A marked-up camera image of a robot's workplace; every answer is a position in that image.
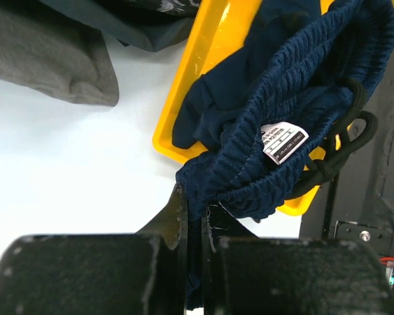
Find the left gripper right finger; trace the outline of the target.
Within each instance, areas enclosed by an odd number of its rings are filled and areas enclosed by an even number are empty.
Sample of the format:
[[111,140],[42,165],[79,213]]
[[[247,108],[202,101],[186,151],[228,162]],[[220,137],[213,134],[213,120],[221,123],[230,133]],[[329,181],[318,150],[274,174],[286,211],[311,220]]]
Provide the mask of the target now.
[[210,205],[202,255],[206,314],[394,314],[383,268],[358,241],[258,238]]

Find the navy blue shorts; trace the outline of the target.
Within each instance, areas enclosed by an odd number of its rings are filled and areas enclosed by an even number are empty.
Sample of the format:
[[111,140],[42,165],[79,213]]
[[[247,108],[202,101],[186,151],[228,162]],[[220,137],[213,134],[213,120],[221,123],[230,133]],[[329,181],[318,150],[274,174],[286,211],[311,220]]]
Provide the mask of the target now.
[[203,305],[201,218],[211,202],[261,220],[330,180],[363,142],[363,111],[394,49],[391,1],[263,1],[242,48],[196,80],[173,126],[200,142],[176,180],[188,200],[186,306]]

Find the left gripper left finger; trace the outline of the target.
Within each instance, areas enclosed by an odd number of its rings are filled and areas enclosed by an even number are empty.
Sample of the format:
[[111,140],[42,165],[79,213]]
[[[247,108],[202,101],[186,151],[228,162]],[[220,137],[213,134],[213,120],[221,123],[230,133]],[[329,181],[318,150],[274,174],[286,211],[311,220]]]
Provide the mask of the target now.
[[27,235],[0,259],[0,314],[184,314],[187,204],[134,234]]

